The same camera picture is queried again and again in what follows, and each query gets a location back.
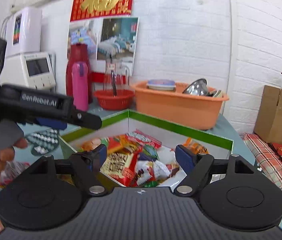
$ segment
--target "blue lid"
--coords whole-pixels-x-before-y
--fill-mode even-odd
[[[148,81],[148,85],[175,86],[176,83],[168,79],[151,79]]]

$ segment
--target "black circular disc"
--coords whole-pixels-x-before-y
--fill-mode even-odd
[[[232,229],[260,230],[278,225],[282,192],[266,177],[255,178],[236,174],[207,185],[200,194],[203,211]]]
[[[28,175],[0,192],[0,219],[23,230],[53,228],[75,216],[81,202],[73,185],[46,174]]]

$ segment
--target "stainless steel bowl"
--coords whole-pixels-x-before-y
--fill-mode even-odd
[[[200,78],[194,81],[182,93],[193,96],[208,96],[210,93],[207,87],[207,80],[205,78]]]

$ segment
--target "glass pitcher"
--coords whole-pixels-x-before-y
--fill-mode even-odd
[[[123,93],[129,86],[130,70],[122,65],[120,59],[106,59],[106,68],[103,82],[103,90],[111,92],[113,96]]]

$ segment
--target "red plaid fabric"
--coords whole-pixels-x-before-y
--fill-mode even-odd
[[[256,134],[244,134],[243,140],[254,154],[265,175],[282,190],[282,170],[270,174],[282,168],[280,157]]]

